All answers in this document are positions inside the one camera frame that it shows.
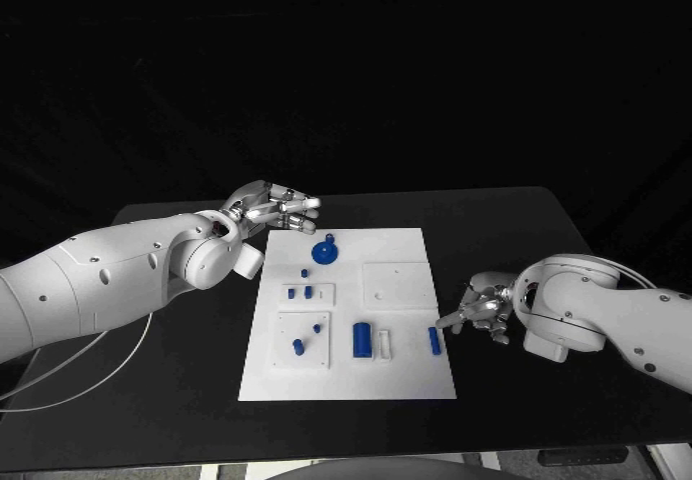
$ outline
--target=black table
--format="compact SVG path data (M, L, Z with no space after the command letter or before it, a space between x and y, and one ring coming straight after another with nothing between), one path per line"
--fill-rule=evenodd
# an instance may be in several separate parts
M519 272L587 244L542 188L329 196L320 228L421 227L440 312L483 270ZM195 212L222 200L132 205L114 223ZM264 250L267 235L251 240ZM469 328L446 332L459 400L238 402L260 275L232 274L214 289L182 295L155 314L143 348L85 397L0 423L0 471L467 452L687 441L689 396L636 372L612 346L570 353L557 364ZM142 333L140 320L16 398L19 408L57 401L117 366ZM87 343L44 348L33 377Z

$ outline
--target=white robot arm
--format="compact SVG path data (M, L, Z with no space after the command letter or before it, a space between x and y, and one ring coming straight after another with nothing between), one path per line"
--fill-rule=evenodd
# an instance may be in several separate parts
M645 287L619 290L622 274ZM630 365L692 393L692 297L655 288L620 264L589 255L561 254L519 277L486 272L472 279L459 311L439 320L454 333L470 321L508 343L512 309L527 327L525 349L564 362L570 349L596 352L606 338Z
M75 235L0 270L0 363L35 348L111 330L235 270L251 279L264 255L243 243L270 224L315 233L320 200L264 181L219 210Z

